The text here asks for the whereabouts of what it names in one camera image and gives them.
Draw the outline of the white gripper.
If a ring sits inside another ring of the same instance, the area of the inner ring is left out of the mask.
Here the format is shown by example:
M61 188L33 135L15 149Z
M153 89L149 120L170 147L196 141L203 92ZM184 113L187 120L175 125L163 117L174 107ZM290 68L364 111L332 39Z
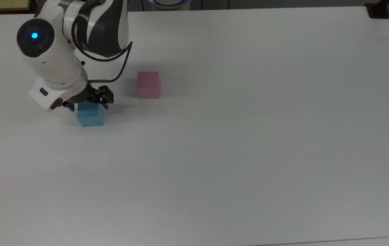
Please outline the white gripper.
M29 96L46 112L58 107L74 112L75 104L84 102L88 97L90 103L102 105L105 110L114 103L114 94L106 85L96 89L84 79L64 88L52 88L40 77L30 89Z

